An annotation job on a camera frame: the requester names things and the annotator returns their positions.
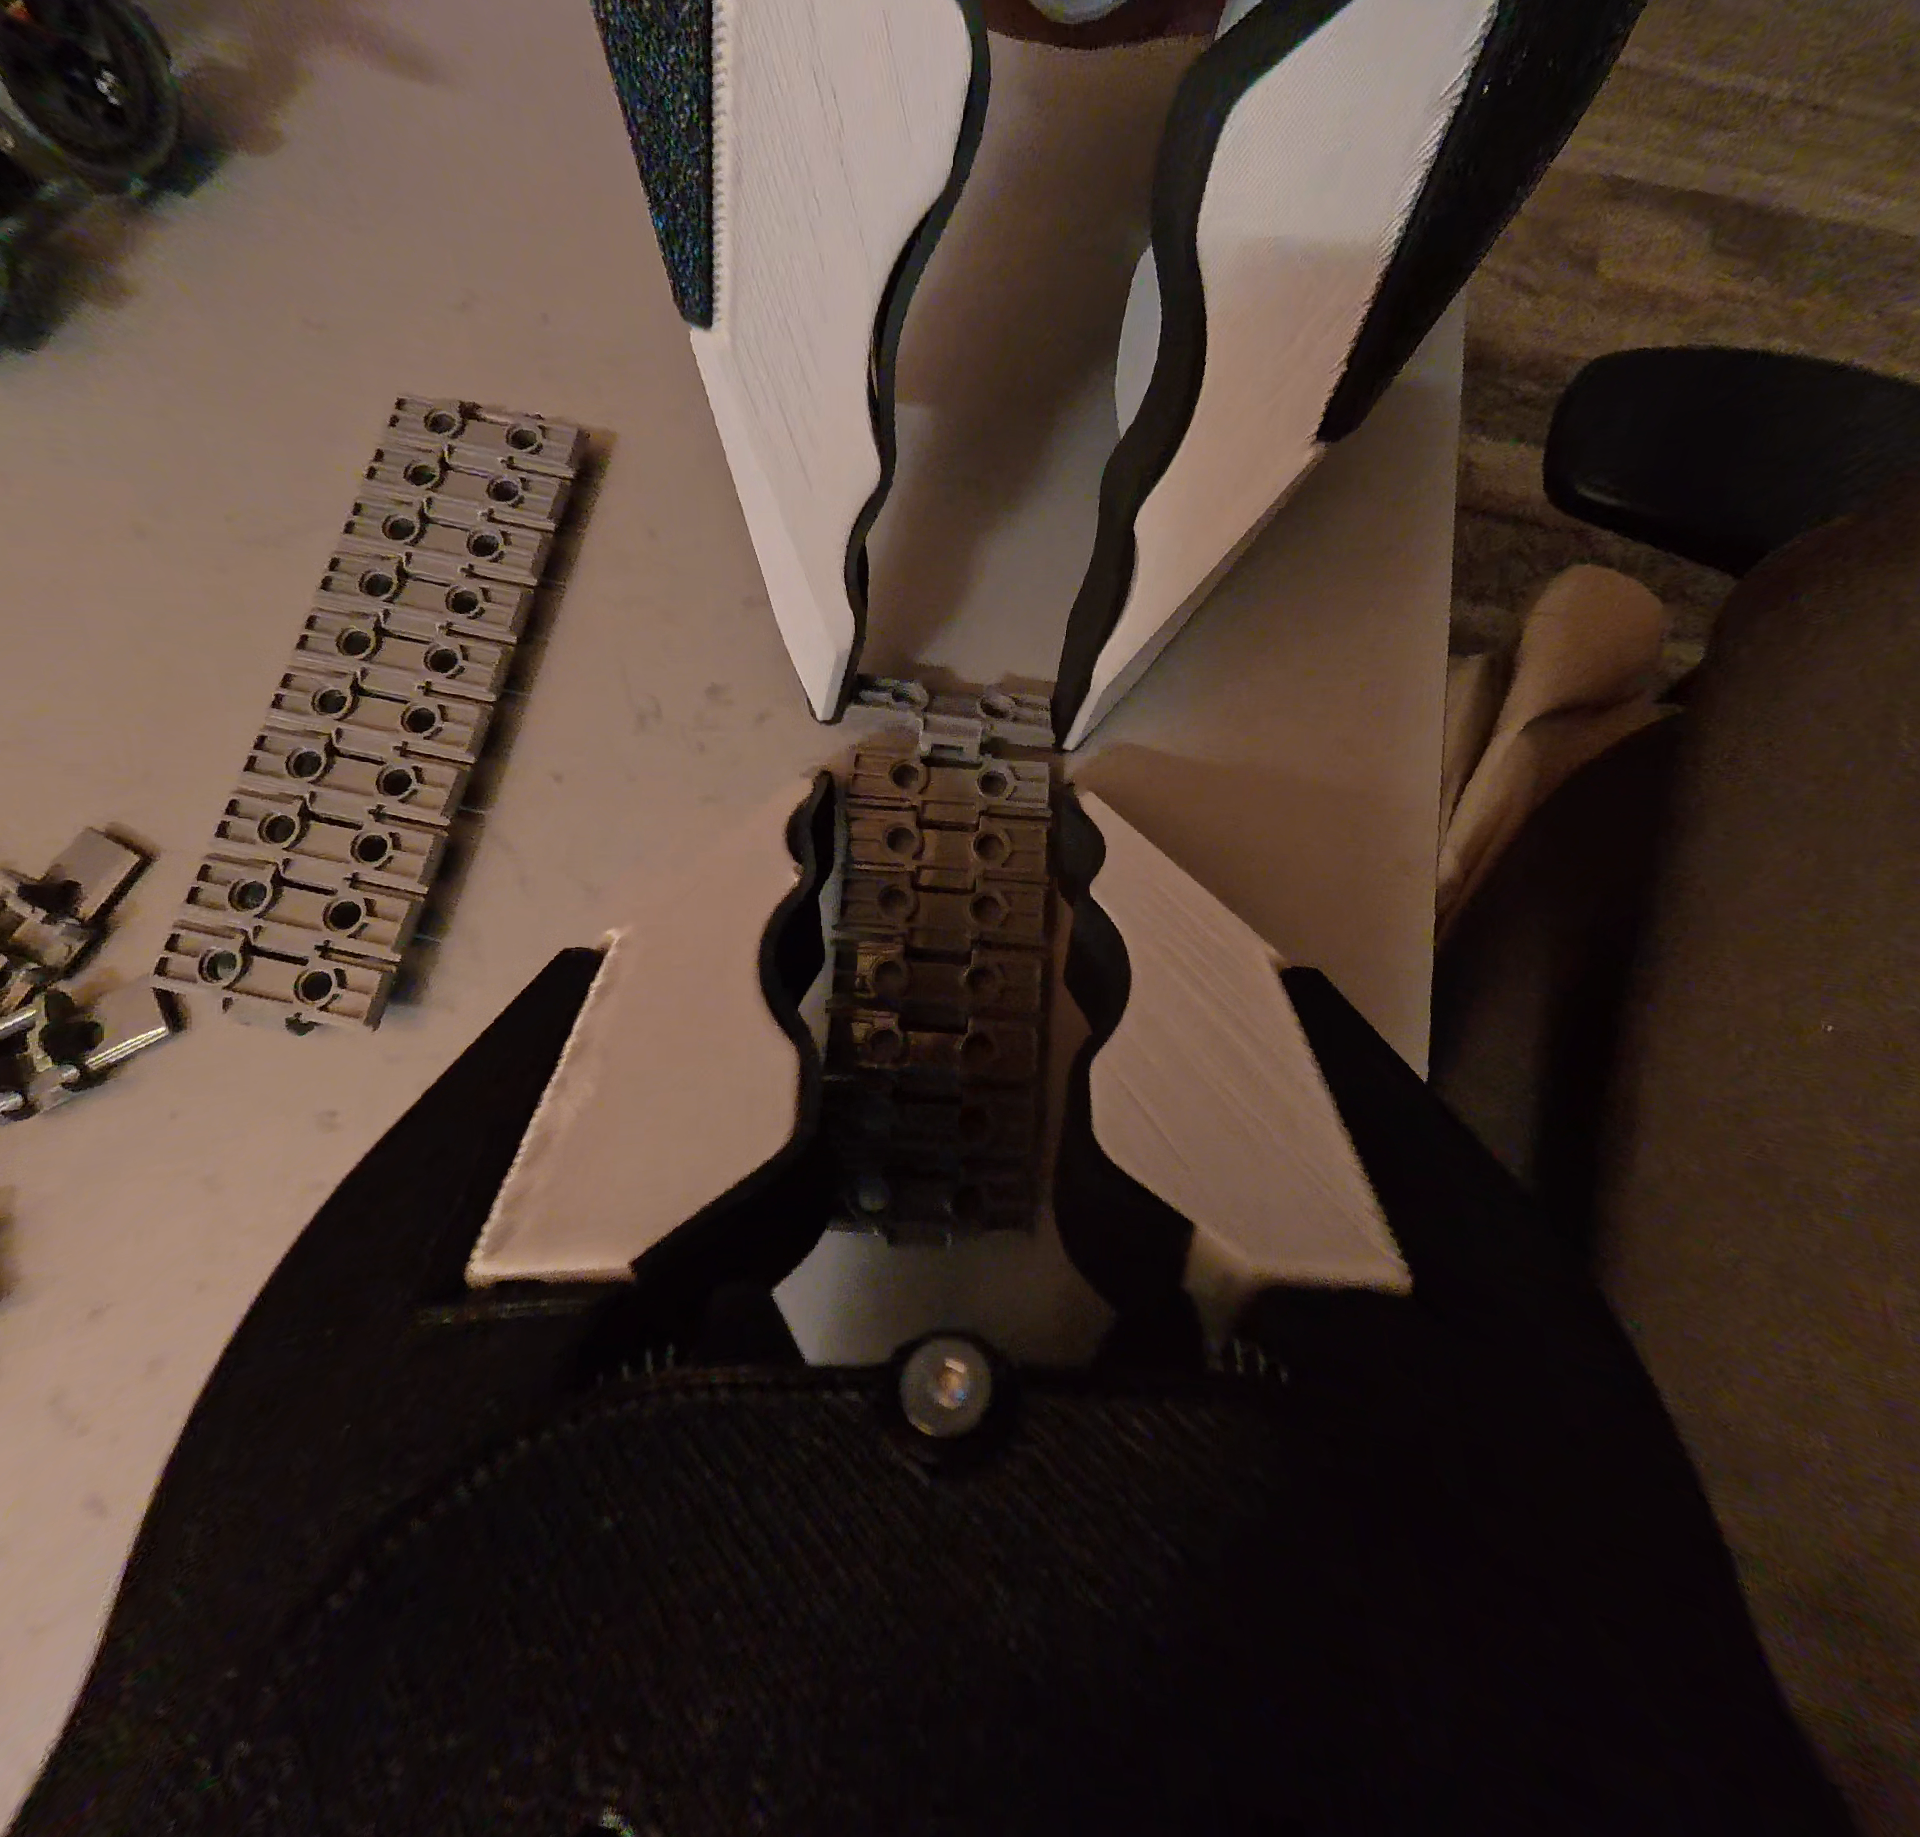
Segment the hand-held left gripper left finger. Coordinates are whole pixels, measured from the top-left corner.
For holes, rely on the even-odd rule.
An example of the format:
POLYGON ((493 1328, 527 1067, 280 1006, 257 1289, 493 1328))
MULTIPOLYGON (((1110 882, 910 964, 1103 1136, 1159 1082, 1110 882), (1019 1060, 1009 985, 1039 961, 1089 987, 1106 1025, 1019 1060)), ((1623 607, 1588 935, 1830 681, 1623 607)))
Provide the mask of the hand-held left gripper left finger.
POLYGON ((809 1141, 834 857, 835 782, 795 777, 618 889, 469 1289, 627 1278, 809 1141))

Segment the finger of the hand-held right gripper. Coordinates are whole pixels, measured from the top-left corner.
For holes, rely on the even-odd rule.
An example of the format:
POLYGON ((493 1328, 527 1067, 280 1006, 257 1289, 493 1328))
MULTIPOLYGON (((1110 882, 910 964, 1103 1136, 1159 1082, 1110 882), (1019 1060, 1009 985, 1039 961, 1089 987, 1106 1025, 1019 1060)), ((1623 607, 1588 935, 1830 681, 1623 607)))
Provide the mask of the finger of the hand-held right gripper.
POLYGON ((1154 363, 1106 465, 1053 693, 1077 749, 1322 454, 1322 421, 1498 0, 1261 0, 1154 171, 1154 363))
POLYGON ((689 333, 765 593, 819 720, 865 621, 895 360, 986 119, 974 0, 711 0, 711 318, 689 333))

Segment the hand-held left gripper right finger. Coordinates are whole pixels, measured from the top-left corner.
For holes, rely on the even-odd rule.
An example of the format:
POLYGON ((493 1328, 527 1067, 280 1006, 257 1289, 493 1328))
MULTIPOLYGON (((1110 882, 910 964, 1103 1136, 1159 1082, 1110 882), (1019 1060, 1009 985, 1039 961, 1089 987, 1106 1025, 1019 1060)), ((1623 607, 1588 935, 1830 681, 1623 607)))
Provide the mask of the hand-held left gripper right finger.
POLYGON ((1272 948, 1093 794, 1067 794, 1068 1067, 1051 1206, 1118 1320, 1227 1329, 1268 1289, 1409 1292, 1272 948))

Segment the short grey track strip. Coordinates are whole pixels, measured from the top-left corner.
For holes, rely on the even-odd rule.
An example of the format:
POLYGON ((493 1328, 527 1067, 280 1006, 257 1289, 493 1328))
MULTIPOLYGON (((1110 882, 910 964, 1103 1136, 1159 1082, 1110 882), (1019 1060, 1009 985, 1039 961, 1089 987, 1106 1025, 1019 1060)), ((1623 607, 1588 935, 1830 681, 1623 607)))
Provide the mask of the short grey track strip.
POLYGON ((857 747, 841 782, 823 1119, 846 1229, 952 1243, 1039 1205, 1051 763, 915 745, 857 747))

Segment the assembled grey track strip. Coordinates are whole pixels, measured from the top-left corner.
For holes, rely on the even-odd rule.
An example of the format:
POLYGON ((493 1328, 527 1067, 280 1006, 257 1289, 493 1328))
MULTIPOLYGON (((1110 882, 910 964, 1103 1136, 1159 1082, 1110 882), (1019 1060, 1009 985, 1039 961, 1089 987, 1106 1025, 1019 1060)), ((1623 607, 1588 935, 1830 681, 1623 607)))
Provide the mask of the assembled grey track strip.
POLYGON ((587 431, 400 395, 157 956, 157 987, 374 1029, 487 754, 587 431))

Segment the pile of grey track links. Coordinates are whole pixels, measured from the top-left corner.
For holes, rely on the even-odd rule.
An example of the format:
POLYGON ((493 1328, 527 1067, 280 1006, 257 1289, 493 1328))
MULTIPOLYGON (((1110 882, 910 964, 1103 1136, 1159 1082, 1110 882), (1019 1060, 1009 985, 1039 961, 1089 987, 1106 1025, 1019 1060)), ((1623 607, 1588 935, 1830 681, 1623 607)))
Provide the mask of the pile of grey track links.
POLYGON ((126 840, 90 828, 34 877, 1 870, 7 1126, 52 1112, 179 1031, 176 1002, 157 987, 79 987, 148 862, 126 840))

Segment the person's black shoe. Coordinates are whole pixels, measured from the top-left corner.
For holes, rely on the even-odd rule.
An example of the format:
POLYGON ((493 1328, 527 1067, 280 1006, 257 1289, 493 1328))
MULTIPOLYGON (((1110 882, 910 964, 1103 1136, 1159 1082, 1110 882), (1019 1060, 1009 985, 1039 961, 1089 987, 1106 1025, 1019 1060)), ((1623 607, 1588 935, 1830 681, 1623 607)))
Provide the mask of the person's black shoe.
POLYGON ((1915 465, 1912 381, 1824 358, 1646 348, 1573 377, 1543 480, 1574 521, 1743 577, 1915 465))

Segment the person's beige trousers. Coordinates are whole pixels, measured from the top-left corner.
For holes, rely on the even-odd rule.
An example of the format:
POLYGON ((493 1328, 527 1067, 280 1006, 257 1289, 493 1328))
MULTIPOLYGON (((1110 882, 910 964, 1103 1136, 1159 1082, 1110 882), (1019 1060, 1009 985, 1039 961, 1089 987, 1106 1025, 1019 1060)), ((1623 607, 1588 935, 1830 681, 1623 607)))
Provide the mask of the person's beige trousers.
POLYGON ((1512 649, 1453 659, 1442 750, 1436 940, 1524 822, 1574 770, 1664 717, 1667 613, 1615 570, 1557 575, 1512 649))

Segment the person's grey clothing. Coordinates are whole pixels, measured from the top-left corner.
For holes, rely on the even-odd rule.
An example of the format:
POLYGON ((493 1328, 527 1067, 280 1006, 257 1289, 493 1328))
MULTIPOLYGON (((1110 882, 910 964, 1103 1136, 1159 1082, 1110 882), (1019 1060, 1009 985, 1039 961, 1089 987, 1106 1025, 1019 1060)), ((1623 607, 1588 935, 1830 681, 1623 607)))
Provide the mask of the person's grey clothing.
POLYGON ((1863 1833, 1915 1833, 1915 485, 1768 555, 1443 941, 1428 1079, 1597 1272, 1863 1833))

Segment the yellow black brick vehicle model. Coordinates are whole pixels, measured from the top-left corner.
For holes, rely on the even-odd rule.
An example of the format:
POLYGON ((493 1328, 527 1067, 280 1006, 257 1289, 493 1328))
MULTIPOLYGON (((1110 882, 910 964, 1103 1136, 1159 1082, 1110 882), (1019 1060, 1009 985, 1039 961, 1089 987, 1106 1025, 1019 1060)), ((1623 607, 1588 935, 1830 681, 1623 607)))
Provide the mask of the yellow black brick vehicle model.
POLYGON ((135 0, 1 0, 1 343, 56 318, 71 242, 157 188, 179 79, 135 0))

